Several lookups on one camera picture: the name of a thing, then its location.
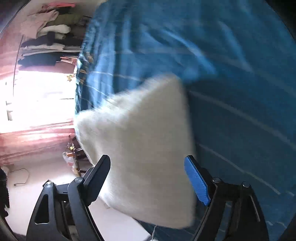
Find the white fuzzy knit garment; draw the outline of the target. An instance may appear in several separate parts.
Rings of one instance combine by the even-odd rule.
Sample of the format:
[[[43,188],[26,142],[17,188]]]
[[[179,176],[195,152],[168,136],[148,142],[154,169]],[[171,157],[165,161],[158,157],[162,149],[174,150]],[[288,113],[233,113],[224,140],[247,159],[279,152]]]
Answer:
[[[92,164],[111,168],[100,198],[136,220],[181,229],[194,220],[196,197],[184,170],[194,153],[188,105],[179,78],[149,78],[74,118],[76,137]]]

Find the blue striped bedspread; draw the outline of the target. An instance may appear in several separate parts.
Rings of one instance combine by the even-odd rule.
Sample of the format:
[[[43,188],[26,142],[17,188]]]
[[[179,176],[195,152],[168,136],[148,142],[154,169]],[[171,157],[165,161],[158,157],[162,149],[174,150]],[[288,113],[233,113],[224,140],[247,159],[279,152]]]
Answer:
[[[280,4],[295,13],[294,1],[106,1],[76,80],[78,113],[147,78],[180,78],[197,160],[226,182],[250,182],[270,240],[295,216],[295,39]]]

